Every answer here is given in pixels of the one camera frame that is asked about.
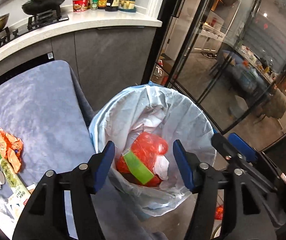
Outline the green drink carton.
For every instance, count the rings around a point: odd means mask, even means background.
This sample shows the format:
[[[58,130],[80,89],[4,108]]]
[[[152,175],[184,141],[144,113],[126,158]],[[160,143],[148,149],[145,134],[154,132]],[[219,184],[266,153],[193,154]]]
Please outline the green drink carton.
[[[154,174],[144,165],[142,161],[131,151],[123,154],[123,159],[131,174],[143,185],[153,179]]]

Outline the green white tube package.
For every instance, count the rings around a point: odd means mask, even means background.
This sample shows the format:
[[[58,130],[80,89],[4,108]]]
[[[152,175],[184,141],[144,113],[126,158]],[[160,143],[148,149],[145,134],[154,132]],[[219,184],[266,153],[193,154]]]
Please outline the green white tube package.
[[[26,205],[28,199],[31,196],[31,193],[27,190],[27,187],[20,180],[18,175],[14,172],[10,163],[4,159],[0,159],[0,168],[6,178],[6,181],[13,192],[14,196],[19,203]]]

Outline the orange snack wrapper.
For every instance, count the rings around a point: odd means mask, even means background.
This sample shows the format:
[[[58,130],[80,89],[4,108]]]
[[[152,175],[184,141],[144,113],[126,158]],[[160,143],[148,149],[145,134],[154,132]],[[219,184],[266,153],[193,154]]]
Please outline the orange snack wrapper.
[[[22,140],[0,128],[0,156],[11,164],[15,173],[21,170],[22,152]]]

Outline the white lined trash bin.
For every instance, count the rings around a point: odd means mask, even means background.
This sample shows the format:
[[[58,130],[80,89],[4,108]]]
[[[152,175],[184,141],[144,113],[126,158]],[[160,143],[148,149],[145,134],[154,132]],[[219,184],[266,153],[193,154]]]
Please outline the white lined trash bin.
[[[108,141],[115,144],[112,185],[152,217],[174,210],[191,194],[173,155],[176,140],[204,163],[216,159],[205,114],[187,96],[154,83],[119,92],[94,116],[89,132],[97,152]]]

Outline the grey kitchen cabinet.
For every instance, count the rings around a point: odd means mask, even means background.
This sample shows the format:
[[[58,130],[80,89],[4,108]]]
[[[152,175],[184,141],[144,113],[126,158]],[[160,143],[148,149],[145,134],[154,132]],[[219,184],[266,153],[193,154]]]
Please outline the grey kitchen cabinet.
[[[54,60],[72,68],[91,107],[142,81],[155,27],[106,27],[67,33],[20,49],[0,61],[0,84]]]

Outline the white crumpled tissue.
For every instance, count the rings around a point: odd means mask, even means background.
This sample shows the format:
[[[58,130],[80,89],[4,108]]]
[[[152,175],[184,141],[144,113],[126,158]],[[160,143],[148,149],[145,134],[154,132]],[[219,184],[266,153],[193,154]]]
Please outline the white crumpled tissue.
[[[169,161],[164,155],[157,155],[156,161],[153,167],[153,172],[157,175],[162,181],[168,180],[168,167]]]

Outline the red plastic bag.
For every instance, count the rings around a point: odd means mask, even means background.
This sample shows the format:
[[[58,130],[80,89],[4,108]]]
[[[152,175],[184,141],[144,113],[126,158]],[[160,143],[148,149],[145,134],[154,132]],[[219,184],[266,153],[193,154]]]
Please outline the red plastic bag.
[[[154,174],[153,167],[157,155],[165,156],[165,154],[168,152],[168,144],[166,140],[156,134],[143,132],[134,140],[130,148],[124,150],[121,156],[118,159],[116,159],[116,164],[115,164],[117,171],[120,174],[122,174],[124,178],[127,179],[127,181],[136,185],[146,186],[146,187],[159,186],[163,181],[155,174],[153,179],[150,180],[145,185],[141,184],[131,174],[123,159],[123,154],[125,154],[129,150],[131,150],[140,159],[140,161],[142,161],[144,165],[148,167],[148,169]]]

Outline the blue grey table cloth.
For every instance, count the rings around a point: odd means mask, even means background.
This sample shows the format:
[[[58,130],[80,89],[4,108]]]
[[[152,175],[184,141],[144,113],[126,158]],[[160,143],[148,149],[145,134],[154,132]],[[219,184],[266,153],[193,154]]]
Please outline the blue grey table cloth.
[[[0,85],[0,128],[23,142],[21,181],[37,185],[47,170],[72,171],[95,154],[89,134],[94,111],[71,67],[52,61],[25,71]],[[17,221],[7,210],[12,195],[0,190],[0,229],[12,239]],[[92,196],[105,239],[167,239],[145,229],[106,178]]]

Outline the black framed glass door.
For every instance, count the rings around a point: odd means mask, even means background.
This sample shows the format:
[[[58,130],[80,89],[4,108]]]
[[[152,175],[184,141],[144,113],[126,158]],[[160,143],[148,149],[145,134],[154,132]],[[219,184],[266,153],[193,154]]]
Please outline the black framed glass door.
[[[151,80],[269,148],[286,136],[286,0],[178,0]]]

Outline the small green lidded jar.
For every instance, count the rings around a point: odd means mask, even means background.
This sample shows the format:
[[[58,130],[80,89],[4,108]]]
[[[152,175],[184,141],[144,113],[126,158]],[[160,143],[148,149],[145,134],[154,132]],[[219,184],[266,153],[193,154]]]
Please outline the small green lidded jar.
[[[91,10],[97,10],[98,9],[98,0],[92,0],[91,1]]]

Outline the red noodle bowl on counter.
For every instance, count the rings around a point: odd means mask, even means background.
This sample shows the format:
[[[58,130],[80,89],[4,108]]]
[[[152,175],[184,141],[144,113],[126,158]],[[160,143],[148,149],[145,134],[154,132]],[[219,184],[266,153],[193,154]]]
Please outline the red noodle bowl on counter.
[[[89,0],[72,0],[73,12],[86,11],[89,6]]]

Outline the black gas stove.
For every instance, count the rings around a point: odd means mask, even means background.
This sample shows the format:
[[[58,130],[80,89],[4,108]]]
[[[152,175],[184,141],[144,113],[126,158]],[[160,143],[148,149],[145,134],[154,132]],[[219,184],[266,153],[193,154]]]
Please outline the black gas stove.
[[[58,8],[57,10],[48,10],[31,16],[27,18],[27,22],[23,25],[14,25],[11,27],[6,25],[0,32],[0,48],[8,44],[10,41],[33,30],[67,20],[69,20],[68,16],[63,15],[60,12],[60,8]]]

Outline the teal spice jar set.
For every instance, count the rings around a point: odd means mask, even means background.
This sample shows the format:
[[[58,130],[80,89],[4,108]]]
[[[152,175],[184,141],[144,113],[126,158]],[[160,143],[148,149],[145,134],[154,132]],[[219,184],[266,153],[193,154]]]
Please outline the teal spice jar set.
[[[136,0],[119,0],[118,10],[124,12],[136,12],[135,7]]]

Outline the black wok with lid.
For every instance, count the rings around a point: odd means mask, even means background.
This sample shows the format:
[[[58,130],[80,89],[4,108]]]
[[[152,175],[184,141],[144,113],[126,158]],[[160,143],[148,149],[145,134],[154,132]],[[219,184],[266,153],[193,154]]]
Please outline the black wok with lid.
[[[27,0],[22,5],[22,10],[27,15],[37,15],[48,10],[60,8],[65,0]]]

